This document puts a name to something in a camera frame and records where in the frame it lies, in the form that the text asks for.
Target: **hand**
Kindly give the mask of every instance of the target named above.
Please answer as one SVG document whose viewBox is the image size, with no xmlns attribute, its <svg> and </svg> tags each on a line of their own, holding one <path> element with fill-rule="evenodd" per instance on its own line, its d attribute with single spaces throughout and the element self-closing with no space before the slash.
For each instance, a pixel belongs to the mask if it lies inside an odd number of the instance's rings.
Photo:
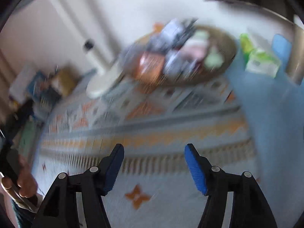
<svg viewBox="0 0 304 228">
<path fill-rule="evenodd" d="M 17 180 L 17 184 L 20 187 L 19 195 L 21 197 L 32 197 L 37 193 L 37 182 L 34 177 L 31 175 L 30 168 L 24 157 L 19 155 L 19 164 L 22 167 L 20 170 L 20 174 Z M 19 198 L 11 189 L 13 182 L 8 177 L 3 177 L 1 180 L 1 185 L 3 189 L 17 202 L 19 202 Z"/>
</svg>

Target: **patterned rug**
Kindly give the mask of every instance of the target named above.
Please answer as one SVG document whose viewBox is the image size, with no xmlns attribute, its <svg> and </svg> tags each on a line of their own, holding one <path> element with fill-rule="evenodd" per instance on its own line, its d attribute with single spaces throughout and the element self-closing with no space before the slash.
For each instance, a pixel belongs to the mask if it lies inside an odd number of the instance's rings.
<svg viewBox="0 0 304 228">
<path fill-rule="evenodd" d="M 258 178 L 253 140 L 224 77 L 157 89 L 124 78 L 95 100 L 85 94 L 88 80 L 57 105 L 41 136 L 34 175 L 42 194 L 60 172 L 82 173 L 116 143 L 125 147 L 125 159 L 113 190 L 103 198 L 112 227 L 197 227 L 206 198 L 184 160 L 187 143 L 212 165 Z M 229 195 L 228 210 L 231 205 Z M 83 213 L 79 216 L 85 227 Z"/>
</svg>

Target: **white wall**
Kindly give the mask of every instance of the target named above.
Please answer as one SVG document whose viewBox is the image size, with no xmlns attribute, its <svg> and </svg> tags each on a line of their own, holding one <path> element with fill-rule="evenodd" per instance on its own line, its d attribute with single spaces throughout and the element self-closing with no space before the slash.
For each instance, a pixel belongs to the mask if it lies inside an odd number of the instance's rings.
<svg viewBox="0 0 304 228">
<path fill-rule="evenodd" d="M 255 8 L 243 9 L 204 0 L 66 0 L 88 38 L 107 60 L 121 48 L 150 32 L 154 22 L 198 17 L 235 37 L 247 27 L 271 42 L 276 33 L 292 41 L 290 23 Z M 49 0 L 36 0 L 11 16 L 0 34 L 0 48 L 16 72 L 25 62 L 45 71 L 70 61 L 80 74 L 92 67 Z"/>
</svg>

